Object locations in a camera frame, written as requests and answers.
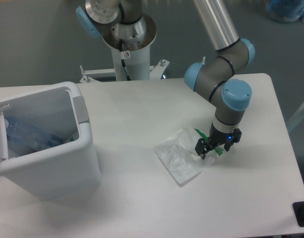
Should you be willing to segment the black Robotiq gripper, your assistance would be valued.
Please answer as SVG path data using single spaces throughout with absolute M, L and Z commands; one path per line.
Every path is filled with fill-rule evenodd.
M 235 128 L 232 132 L 225 133 L 219 131 L 212 123 L 209 130 L 209 139 L 200 138 L 195 146 L 195 151 L 197 155 L 204 160 L 207 153 L 219 145 L 224 145 L 224 150 L 228 152 L 235 143 L 240 142 L 241 136 L 242 132 L 239 128 Z

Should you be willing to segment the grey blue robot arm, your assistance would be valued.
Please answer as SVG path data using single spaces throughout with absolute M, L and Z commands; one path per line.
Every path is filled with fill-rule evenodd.
M 184 75 L 185 84 L 216 108 L 208 137 L 195 146 L 204 159 L 219 146 L 228 151 L 241 139 L 239 123 L 252 89 L 234 75 L 253 60 L 255 49 L 249 40 L 239 37 L 223 1 L 196 0 L 194 5 L 217 52 L 212 63 L 194 63 Z M 141 1 L 88 0 L 75 14 L 89 35 L 102 37 L 111 48 L 118 81 L 151 79 L 150 45 L 156 38 L 156 26 L 143 13 Z

